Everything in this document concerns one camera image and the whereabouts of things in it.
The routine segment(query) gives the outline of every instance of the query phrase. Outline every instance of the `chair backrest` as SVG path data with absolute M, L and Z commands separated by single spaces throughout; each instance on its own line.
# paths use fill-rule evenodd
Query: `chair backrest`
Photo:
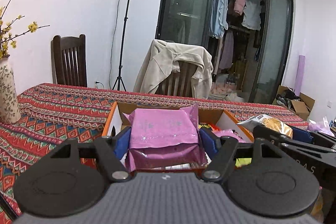
M 157 88 L 155 94 L 192 97 L 191 77 L 195 74 L 195 64 L 179 61 L 180 72 L 172 72 Z
M 87 86 L 85 35 L 55 36 L 52 41 L 57 84 Z

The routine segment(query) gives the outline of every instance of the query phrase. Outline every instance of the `pink snack package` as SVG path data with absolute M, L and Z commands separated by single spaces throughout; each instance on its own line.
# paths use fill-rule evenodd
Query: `pink snack package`
M 198 107 L 137 108 L 124 114 L 132 126 L 125 165 L 130 172 L 196 162 L 207 163 L 198 135 Z
M 230 136 L 230 137 L 236 138 L 240 143 L 245 143 L 245 141 L 243 140 L 243 138 L 240 137 L 238 133 L 234 132 L 231 129 L 222 130 L 222 131 L 214 131 L 213 133 L 217 137 Z

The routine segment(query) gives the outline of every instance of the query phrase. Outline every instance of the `floral vase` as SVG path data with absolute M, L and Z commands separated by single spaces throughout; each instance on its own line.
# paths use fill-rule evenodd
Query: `floral vase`
M 12 124 L 20 118 L 13 69 L 8 62 L 8 57 L 3 57 L 0 59 L 0 121 Z

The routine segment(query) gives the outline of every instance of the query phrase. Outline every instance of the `red tablecloth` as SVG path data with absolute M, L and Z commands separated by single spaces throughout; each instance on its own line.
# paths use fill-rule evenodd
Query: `red tablecloth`
M 151 106 L 189 106 L 226 109 L 238 121 L 267 114 L 289 125 L 306 128 L 307 122 L 289 110 L 273 105 L 208 101 L 191 98 L 98 90 L 65 85 L 41 84 L 18 96 L 21 120 L 13 125 L 0 123 L 0 191 L 20 213 L 13 198 L 17 175 L 66 138 L 91 142 L 103 131 L 114 101 Z M 0 210 L 0 224 L 10 223 Z

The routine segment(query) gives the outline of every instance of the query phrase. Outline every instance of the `silver bolt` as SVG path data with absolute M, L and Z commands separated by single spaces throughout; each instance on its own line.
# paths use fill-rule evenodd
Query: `silver bolt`
M 208 170 L 203 173 L 203 176 L 207 179 L 218 179 L 221 174 L 215 170 Z
M 125 171 L 116 171 L 112 173 L 112 178 L 117 179 L 117 180 L 124 180 L 128 178 L 128 173 Z

